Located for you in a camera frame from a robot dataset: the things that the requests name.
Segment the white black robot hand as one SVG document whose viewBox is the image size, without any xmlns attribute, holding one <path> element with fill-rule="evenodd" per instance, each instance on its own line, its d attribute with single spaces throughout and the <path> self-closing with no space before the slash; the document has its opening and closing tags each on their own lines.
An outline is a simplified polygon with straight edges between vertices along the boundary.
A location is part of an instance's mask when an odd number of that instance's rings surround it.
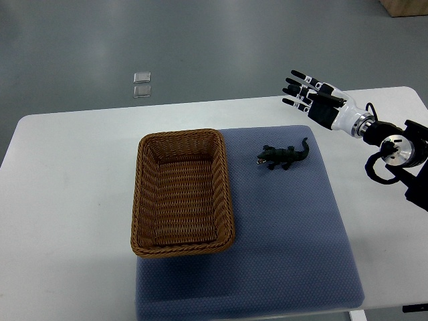
<svg viewBox="0 0 428 321">
<path fill-rule="evenodd" d="M 329 130 L 342 130 L 361 138 L 376 116 L 357 106 L 354 98 L 327 82 L 297 70 L 286 78 L 282 102 L 307 114 L 308 118 Z"/>
</svg>

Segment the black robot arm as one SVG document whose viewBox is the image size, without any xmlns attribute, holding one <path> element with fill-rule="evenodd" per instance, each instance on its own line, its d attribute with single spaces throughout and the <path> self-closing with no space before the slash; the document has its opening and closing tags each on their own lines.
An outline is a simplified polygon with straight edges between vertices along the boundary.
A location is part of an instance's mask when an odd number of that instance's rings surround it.
<svg viewBox="0 0 428 321">
<path fill-rule="evenodd" d="M 358 133 L 367 144 L 379 148 L 364 166 L 367 176 L 382 185 L 402 182 L 407 187 L 406 200 L 427 210 L 427 127 L 412 120 L 405 121 L 405 129 L 368 120 Z M 379 159 L 393 178 L 384 179 L 376 174 L 375 163 Z"/>
</svg>

